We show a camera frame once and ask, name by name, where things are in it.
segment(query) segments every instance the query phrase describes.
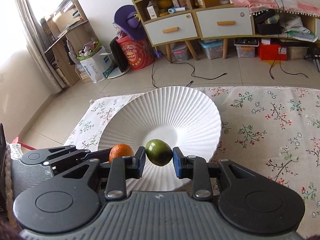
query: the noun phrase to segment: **stack of papers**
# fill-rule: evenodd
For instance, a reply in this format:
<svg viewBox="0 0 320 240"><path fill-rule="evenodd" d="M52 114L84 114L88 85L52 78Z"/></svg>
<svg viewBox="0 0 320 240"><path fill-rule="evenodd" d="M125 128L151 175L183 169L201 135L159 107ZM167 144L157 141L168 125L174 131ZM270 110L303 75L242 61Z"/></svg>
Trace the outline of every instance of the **stack of papers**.
<svg viewBox="0 0 320 240"><path fill-rule="evenodd" d="M287 16L286 20L281 23L283 33L288 33L288 37L295 38L300 41L315 42L318 40L316 35L303 26L299 16Z"/></svg>

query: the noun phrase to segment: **metal screw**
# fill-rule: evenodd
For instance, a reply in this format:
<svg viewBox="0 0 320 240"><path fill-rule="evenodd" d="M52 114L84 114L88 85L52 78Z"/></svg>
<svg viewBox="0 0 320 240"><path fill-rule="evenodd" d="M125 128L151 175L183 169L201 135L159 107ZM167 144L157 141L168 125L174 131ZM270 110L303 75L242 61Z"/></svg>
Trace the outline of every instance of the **metal screw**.
<svg viewBox="0 0 320 240"><path fill-rule="evenodd" d="M121 190L110 190L107 193L107 196L109 198L120 198L120 197L122 197L122 195L123 195L123 192Z"/></svg>
<svg viewBox="0 0 320 240"><path fill-rule="evenodd" d="M196 196L200 198L210 197L210 195L210 191L206 189L200 189L196 191Z"/></svg>

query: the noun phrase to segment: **purple hat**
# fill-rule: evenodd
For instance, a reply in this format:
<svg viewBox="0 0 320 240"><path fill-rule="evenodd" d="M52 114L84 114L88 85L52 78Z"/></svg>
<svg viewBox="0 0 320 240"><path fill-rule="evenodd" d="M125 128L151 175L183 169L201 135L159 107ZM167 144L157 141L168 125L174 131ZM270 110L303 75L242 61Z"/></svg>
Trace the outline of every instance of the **purple hat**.
<svg viewBox="0 0 320 240"><path fill-rule="evenodd" d="M147 38L147 34L138 18L133 17L136 13L133 5L121 6L115 13L114 22L135 41L139 41Z"/></svg>

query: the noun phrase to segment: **orange drawer handle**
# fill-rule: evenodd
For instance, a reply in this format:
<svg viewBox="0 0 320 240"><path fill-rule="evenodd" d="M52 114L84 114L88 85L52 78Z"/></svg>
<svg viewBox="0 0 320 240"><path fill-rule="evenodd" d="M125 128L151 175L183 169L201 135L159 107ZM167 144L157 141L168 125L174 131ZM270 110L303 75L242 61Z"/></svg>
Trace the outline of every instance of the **orange drawer handle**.
<svg viewBox="0 0 320 240"><path fill-rule="evenodd" d="M224 22L217 22L219 26L226 26L226 25L235 25L236 21L224 21Z"/></svg>
<svg viewBox="0 0 320 240"><path fill-rule="evenodd" d="M170 29L165 29L165 30L162 30L162 33L173 33L173 32L176 32L178 29L179 29L179 27L173 27L173 28L170 28Z"/></svg>
<svg viewBox="0 0 320 240"><path fill-rule="evenodd" d="M252 46L240 46L242 50L252 50Z"/></svg>

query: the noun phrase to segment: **white drawer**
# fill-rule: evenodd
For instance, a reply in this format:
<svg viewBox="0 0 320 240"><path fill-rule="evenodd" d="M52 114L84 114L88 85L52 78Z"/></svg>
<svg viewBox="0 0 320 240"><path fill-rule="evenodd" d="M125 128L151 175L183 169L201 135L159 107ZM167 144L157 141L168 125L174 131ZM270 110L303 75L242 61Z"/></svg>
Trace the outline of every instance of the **white drawer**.
<svg viewBox="0 0 320 240"><path fill-rule="evenodd" d="M197 17L203 38L253 34L249 8L199 11Z"/></svg>
<svg viewBox="0 0 320 240"><path fill-rule="evenodd" d="M153 45L169 41L198 37L191 13L180 14L155 22L147 23L145 27ZM171 32L168 33L163 33L168 29L174 30L171 30Z"/></svg>

